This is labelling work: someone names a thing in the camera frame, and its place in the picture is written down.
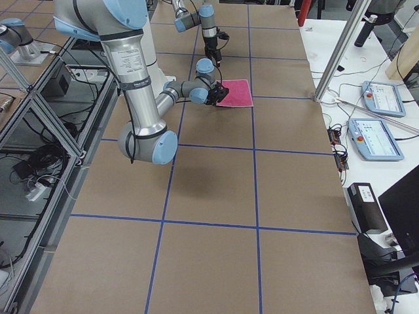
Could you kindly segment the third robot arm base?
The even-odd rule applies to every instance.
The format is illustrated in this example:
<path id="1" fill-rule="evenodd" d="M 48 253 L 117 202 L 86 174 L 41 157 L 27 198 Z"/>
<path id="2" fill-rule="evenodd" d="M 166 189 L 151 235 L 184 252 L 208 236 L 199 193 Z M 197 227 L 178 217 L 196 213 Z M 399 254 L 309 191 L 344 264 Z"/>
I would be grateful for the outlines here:
<path id="1" fill-rule="evenodd" d="M 1 48 L 16 65 L 40 66 L 55 55 L 55 44 L 36 41 L 19 18 L 1 20 Z"/>

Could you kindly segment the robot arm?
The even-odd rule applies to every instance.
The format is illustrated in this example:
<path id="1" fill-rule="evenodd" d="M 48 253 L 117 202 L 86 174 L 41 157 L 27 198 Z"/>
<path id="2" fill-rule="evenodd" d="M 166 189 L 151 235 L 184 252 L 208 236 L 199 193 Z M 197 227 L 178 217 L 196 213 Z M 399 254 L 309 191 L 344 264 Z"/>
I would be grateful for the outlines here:
<path id="1" fill-rule="evenodd" d="M 198 9 L 191 1 L 194 11 L 189 11 L 183 1 L 168 1 L 174 11 L 174 25 L 179 33 L 200 26 L 204 41 L 204 52 L 208 59 L 215 62 L 219 67 L 223 59 L 221 50 L 228 43 L 230 36 L 221 31 L 215 22 L 213 5 L 204 2 Z"/>
<path id="2" fill-rule="evenodd" d="M 110 71 L 124 94 L 131 121 L 120 133 L 120 151 L 131 161 L 167 164 L 177 152 L 175 132 L 168 129 L 163 116 L 179 99 L 216 105 L 229 93 L 215 78 L 222 56 L 218 39 L 228 40 L 215 23 L 215 11 L 205 2 L 194 13 L 183 3 L 172 4 L 178 31 L 196 25 L 202 28 L 205 58 L 196 64 L 193 80 L 164 83 L 162 91 L 153 91 L 151 68 L 147 66 L 142 39 L 149 20 L 145 1 L 55 1 L 56 29 L 70 37 L 100 42 Z"/>

